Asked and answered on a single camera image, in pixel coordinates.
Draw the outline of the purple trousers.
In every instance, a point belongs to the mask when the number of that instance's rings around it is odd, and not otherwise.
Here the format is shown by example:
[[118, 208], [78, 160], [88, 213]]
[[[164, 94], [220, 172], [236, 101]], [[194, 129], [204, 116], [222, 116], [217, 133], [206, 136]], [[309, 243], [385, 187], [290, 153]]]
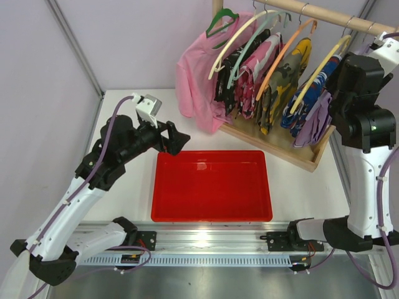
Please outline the purple trousers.
[[329, 115], [329, 104], [331, 100], [331, 94], [327, 90], [324, 90], [306, 116], [304, 126], [296, 136], [293, 147], [303, 148], [305, 146], [315, 145], [322, 139], [331, 122], [331, 117]]

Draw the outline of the purple hanger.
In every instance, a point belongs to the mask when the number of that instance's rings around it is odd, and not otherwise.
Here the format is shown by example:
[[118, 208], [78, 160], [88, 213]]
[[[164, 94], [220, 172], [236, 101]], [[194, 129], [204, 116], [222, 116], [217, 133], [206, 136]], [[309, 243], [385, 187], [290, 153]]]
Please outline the purple hanger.
[[[375, 36], [376, 34], [371, 34], [370, 30], [371, 28], [374, 26], [375, 22], [372, 22], [372, 24], [370, 25], [370, 27], [368, 28], [367, 33], [364, 35], [363, 37], [363, 41], [360, 44], [360, 46], [358, 46], [355, 50], [354, 50], [354, 54], [356, 55], [367, 55], [368, 52], [370, 51], [370, 47], [373, 44], [374, 40], [375, 40]], [[371, 36], [372, 38], [369, 40], [366, 40], [367, 36]]]

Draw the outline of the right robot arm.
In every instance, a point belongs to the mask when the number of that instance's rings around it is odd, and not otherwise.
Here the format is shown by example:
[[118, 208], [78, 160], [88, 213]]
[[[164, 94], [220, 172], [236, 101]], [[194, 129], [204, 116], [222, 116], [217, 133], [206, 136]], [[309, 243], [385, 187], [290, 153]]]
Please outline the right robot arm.
[[398, 245], [386, 164], [396, 143], [397, 123], [391, 111], [375, 103], [392, 77], [378, 59], [348, 53], [328, 78], [327, 90], [333, 95], [329, 115], [349, 163], [349, 214], [290, 222], [287, 231], [296, 241], [317, 240], [349, 252]]

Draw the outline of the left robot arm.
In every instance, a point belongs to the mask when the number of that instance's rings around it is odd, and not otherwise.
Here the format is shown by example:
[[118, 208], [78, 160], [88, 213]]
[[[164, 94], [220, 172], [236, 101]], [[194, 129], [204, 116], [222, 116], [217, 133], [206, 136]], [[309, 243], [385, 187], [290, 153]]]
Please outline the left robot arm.
[[152, 125], [143, 118], [138, 120], [139, 126], [134, 127], [127, 115], [109, 118], [45, 223], [28, 239], [12, 243], [10, 250], [15, 256], [29, 252], [29, 271], [44, 283], [60, 285], [82, 261], [104, 250], [136, 244], [138, 229], [123, 216], [82, 240], [73, 240], [72, 234], [94, 204], [125, 174], [127, 163], [151, 148], [176, 156], [191, 139], [172, 121]]

